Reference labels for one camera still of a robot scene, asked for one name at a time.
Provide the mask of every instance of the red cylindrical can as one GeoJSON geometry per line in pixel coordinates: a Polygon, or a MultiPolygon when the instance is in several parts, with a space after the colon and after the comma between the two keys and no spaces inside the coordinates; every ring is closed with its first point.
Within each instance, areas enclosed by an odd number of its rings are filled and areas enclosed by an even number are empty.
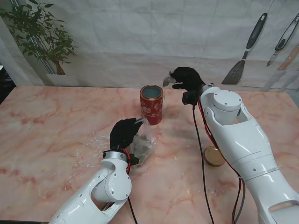
{"type": "Polygon", "coordinates": [[[163,90],[157,85],[147,85],[140,90],[141,112],[150,125],[162,119],[163,90]]]}

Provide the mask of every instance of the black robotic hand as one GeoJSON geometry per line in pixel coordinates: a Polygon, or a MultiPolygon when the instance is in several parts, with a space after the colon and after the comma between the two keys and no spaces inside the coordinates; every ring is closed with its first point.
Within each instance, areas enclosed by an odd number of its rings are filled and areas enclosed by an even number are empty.
{"type": "Polygon", "coordinates": [[[199,73],[188,67],[178,67],[173,72],[170,73],[177,83],[172,87],[173,89],[185,89],[187,91],[198,91],[202,85],[205,83],[199,76],[199,73]]]}
{"type": "Polygon", "coordinates": [[[110,148],[118,150],[128,147],[145,118],[130,118],[118,121],[110,133],[110,148]]]}

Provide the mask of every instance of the white cylinder joint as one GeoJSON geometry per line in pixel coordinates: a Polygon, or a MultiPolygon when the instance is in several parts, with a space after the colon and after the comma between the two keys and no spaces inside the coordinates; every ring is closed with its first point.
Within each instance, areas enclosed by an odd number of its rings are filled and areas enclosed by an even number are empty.
{"type": "Polygon", "coordinates": [[[221,90],[213,95],[213,112],[215,119],[221,125],[232,125],[238,116],[242,103],[242,98],[239,94],[221,90]]]}

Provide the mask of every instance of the marble table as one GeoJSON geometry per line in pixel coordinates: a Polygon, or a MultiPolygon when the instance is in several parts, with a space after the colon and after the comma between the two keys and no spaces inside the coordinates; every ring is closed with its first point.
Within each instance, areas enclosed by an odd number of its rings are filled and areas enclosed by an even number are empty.
{"type": "MultiPolygon", "coordinates": [[[[131,170],[132,205],[140,224],[209,224],[192,108],[167,90],[157,147],[131,170]]],[[[267,133],[289,184],[299,191],[299,110],[286,93],[238,92],[267,133]]],[[[203,148],[211,145],[196,111],[203,148]]],[[[99,168],[109,134],[123,118],[140,117],[139,89],[17,87],[0,105],[0,220],[50,221],[99,168]]],[[[227,164],[206,165],[215,223],[229,224],[238,180],[227,164]]],[[[248,192],[240,217],[256,224],[248,192]]],[[[126,203],[113,224],[133,224],[126,203]]]]}

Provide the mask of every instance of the robotic arm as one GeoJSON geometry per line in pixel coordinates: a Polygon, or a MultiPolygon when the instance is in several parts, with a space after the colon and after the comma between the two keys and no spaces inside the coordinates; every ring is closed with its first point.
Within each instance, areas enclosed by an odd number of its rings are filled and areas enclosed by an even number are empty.
{"type": "Polygon", "coordinates": [[[259,223],[296,223],[299,195],[281,174],[267,135],[248,112],[240,95],[213,84],[205,85],[191,68],[177,68],[171,77],[183,83],[173,88],[200,90],[206,123],[222,155],[240,174],[253,196],[259,223]]]}
{"type": "Polygon", "coordinates": [[[131,144],[143,121],[132,118],[115,124],[110,133],[111,150],[103,153],[101,169],[64,203],[49,224],[107,224],[111,221],[132,189],[127,174],[132,160],[122,148],[131,144]],[[101,202],[103,206],[98,208],[94,202],[101,202]]]}
{"type": "Polygon", "coordinates": [[[132,188],[126,173],[127,155],[107,151],[99,170],[58,210],[50,224],[107,224],[126,202],[132,188]],[[100,210],[92,201],[112,203],[109,209],[100,210]]]}

